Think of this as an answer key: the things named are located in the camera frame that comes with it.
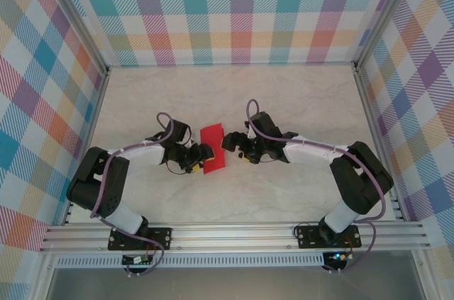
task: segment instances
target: plaid backdrop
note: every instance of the plaid backdrop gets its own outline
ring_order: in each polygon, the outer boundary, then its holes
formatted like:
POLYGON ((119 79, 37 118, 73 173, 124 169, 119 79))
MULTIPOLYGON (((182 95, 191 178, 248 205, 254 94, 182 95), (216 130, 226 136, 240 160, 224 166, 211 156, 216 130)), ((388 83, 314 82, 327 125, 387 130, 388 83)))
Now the plaid backdrop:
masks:
POLYGON ((26 295, 100 82, 56 0, 0 0, 0 299, 26 295))
POLYGON ((74 3, 104 57, 123 66, 350 62, 382 6, 380 0, 74 3))
POLYGON ((454 0, 403 0, 365 81, 411 220, 454 299, 454 0))

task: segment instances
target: marble surface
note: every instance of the marble surface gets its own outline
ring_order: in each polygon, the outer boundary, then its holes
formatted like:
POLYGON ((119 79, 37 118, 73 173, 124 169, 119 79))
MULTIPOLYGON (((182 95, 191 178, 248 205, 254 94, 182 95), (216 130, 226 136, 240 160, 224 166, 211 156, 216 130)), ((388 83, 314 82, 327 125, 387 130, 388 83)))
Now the marble surface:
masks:
MULTIPOLYGON (((282 132, 373 147, 350 67, 334 65, 115 68, 92 145, 122 148, 155 134, 159 111, 188 123, 196 139, 215 123, 225 134, 243 131, 250 98, 282 132)), ((341 199, 332 175, 312 167, 252 165, 230 152, 226 165, 182 176, 164 165, 145 168, 127 178, 123 200, 150 222, 256 222, 318 221, 341 199)), ((384 219, 394 220, 389 198, 384 219)), ((75 207, 70 220, 89 221, 88 212, 75 207)))

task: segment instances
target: mounting plate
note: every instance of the mounting plate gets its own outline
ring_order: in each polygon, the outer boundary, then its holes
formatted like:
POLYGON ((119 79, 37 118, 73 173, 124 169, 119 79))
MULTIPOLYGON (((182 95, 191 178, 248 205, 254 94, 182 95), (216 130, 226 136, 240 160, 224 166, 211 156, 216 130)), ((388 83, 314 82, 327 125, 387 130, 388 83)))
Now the mounting plate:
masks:
MULTIPOLYGON (((172 239, 171 228, 148 228, 148 237, 160 243, 164 250, 170 249, 170 241, 172 239)), ((111 230, 109 236, 109 244, 107 245, 108 250, 147 250, 148 243, 142 240, 136 240, 125 236, 118 231, 111 230)))
POLYGON ((319 235, 319 226, 297 226, 295 233, 298 237, 298 247, 304 248, 350 248, 345 238, 350 238, 353 248, 361 247, 361 237, 357 226, 348 226, 343 235, 337 239, 336 245, 327 245, 319 235))

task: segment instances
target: red fabric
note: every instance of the red fabric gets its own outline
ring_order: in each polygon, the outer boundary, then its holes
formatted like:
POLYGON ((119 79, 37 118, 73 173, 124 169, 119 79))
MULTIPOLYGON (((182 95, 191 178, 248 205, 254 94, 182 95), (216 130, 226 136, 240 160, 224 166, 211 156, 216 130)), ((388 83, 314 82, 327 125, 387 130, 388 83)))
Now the red fabric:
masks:
POLYGON ((221 148, 223 138, 224 129, 222 124, 207 126, 200 130, 200 141, 210 145, 214 151, 214 160, 204 162, 204 174, 226 167, 224 149, 221 148))

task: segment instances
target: floor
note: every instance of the floor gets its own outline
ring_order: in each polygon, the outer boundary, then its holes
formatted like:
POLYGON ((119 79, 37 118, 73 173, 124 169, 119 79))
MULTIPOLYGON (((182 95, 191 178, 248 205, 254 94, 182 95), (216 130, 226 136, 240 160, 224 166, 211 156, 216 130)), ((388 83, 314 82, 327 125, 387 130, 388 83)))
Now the floor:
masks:
MULTIPOLYGON (((116 68, 92 145, 112 149, 142 141, 160 130, 159 111, 188 123, 195 138, 215 123, 225 134, 242 131, 250 98, 282 132, 337 145, 361 140, 373 148, 347 65, 116 68)), ((141 170, 127 178, 123 200, 150 222, 256 222, 319 221, 341 199, 331 174, 312 167, 252 165, 231 152, 226 165, 207 175, 177 176, 164 165, 141 170)), ((392 221, 389 197, 387 203, 383 219, 392 221)), ((88 211, 75 207, 70 221, 90 221, 88 211)))

